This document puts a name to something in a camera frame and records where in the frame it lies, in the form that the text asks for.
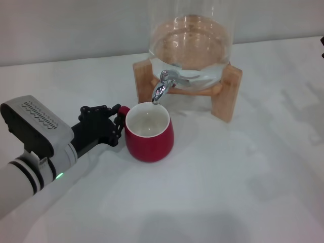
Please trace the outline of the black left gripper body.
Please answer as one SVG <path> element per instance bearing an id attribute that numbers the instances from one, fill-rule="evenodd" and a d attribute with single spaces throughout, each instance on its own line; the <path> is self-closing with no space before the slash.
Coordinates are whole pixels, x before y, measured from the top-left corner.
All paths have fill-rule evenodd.
<path id="1" fill-rule="evenodd" d="M 81 158 L 98 144 L 111 146 L 112 130 L 113 124 L 109 118 L 83 120 L 74 125 L 72 127 L 74 138 L 71 145 L 77 153 L 77 158 Z"/>

